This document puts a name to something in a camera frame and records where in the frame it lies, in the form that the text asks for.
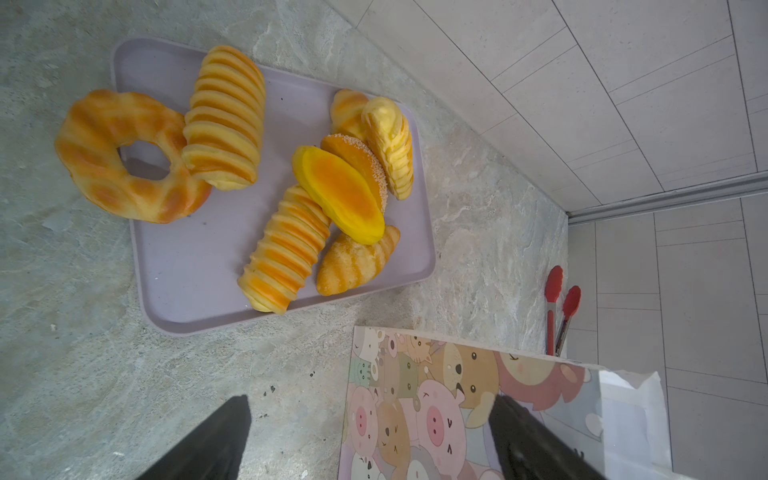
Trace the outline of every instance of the pink pig face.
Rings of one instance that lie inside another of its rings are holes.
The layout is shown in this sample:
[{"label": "pink pig face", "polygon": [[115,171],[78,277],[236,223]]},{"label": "pink pig face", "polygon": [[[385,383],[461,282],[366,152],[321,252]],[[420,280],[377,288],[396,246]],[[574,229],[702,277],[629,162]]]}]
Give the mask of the pink pig face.
[{"label": "pink pig face", "polygon": [[427,449],[438,472],[456,479],[467,456],[467,437],[462,411],[464,394],[456,390],[456,397],[445,385],[425,380],[419,386],[419,411],[416,429],[419,444]]},{"label": "pink pig face", "polygon": [[349,438],[352,448],[363,457],[373,455],[379,435],[375,403],[371,392],[362,386],[355,388],[349,400]]}]

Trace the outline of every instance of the purple tray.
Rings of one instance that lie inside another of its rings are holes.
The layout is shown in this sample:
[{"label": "purple tray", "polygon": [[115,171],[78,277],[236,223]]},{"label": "purple tray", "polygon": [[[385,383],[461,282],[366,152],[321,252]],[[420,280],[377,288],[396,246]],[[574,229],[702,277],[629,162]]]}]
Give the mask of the purple tray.
[{"label": "purple tray", "polygon": [[[159,38],[130,38],[112,51],[112,83],[117,91],[148,94],[184,113],[205,53]],[[250,307],[237,277],[283,192],[296,183],[293,151],[299,145],[319,146],[330,133],[328,111],[339,87],[259,67],[266,82],[266,113],[256,184],[231,192],[214,189],[197,212],[167,225],[131,221],[141,311],[151,325],[170,335],[191,335],[271,315]],[[402,234],[395,253],[371,282],[335,296],[317,293],[315,265],[288,310],[418,282],[435,269],[419,129],[413,113],[399,106],[413,133],[414,185],[407,200],[389,197],[386,223]],[[121,155],[131,173],[157,178],[167,171],[168,160],[152,144],[136,142],[121,148]],[[332,227],[326,248],[337,231]]]}]

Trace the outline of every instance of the pastry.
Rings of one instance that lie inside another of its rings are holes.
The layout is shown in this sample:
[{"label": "pastry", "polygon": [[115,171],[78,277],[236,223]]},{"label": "pastry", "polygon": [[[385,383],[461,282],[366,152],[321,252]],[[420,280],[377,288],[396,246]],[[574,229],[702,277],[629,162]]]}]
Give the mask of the pastry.
[{"label": "pastry", "polygon": [[312,273],[330,219],[300,186],[286,190],[237,284],[260,312],[283,314]]},{"label": "pastry", "polygon": [[331,133],[345,134],[365,141],[366,130],[362,125],[360,113],[367,103],[368,97],[359,91],[346,88],[337,91],[331,104]]},{"label": "pastry", "polygon": [[265,100],[264,77],[247,56],[226,45],[208,52],[184,118],[181,157],[196,178],[219,190],[256,182]]},{"label": "pastry", "polygon": [[384,237],[373,245],[361,245],[341,233],[333,242],[317,273],[320,295],[336,295],[361,286],[381,273],[400,241],[400,230],[387,225]]},{"label": "pastry", "polygon": [[389,190],[405,200],[413,188],[413,145],[408,119],[394,101],[373,98],[362,110],[366,141],[379,158]]},{"label": "pastry", "polygon": [[[197,210],[210,194],[181,160],[187,144],[184,116],[144,94],[92,91],[72,105],[56,136],[55,148],[74,185],[111,214],[169,223]],[[136,140],[157,145],[170,161],[162,180],[130,175],[118,147]]]},{"label": "pastry", "polygon": [[318,147],[302,146],[293,154],[293,174],[342,232],[365,245],[381,240],[384,215],[351,165]]},{"label": "pastry", "polygon": [[343,134],[327,135],[320,142],[320,148],[352,165],[362,175],[376,198],[379,210],[384,213],[389,196],[386,189],[386,175],[379,159],[371,149],[360,139]]}]

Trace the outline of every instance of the tiled wall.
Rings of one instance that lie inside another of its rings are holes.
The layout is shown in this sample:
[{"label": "tiled wall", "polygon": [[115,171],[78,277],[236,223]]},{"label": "tiled wall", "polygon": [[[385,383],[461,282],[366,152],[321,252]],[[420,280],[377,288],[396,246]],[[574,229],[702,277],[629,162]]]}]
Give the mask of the tiled wall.
[{"label": "tiled wall", "polygon": [[768,2],[328,2],[568,211],[768,170]]},{"label": "tiled wall", "polygon": [[572,359],[658,371],[673,469],[768,472],[768,194],[569,229]]}]

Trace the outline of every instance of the marble countertop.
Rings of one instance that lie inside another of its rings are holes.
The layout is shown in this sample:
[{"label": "marble countertop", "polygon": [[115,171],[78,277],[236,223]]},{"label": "marble countertop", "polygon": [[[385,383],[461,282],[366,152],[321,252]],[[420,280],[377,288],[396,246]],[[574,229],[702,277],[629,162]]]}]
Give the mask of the marble countertop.
[{"label": "marble countertop", "polygon": [[[564,212],[320,0],[214,3],[0,7],[6,478],[135,478],[241,394],[253,424],[240,478],[335,478],[354,325],[544,348],[542,286],[566,264]],[[110,50],[129,35],[229,44],[410,105],[439,257],[432,277],[187,338],[148,327],[128,221],[86,201],[53,150],[70,105],[110,87]]]}]

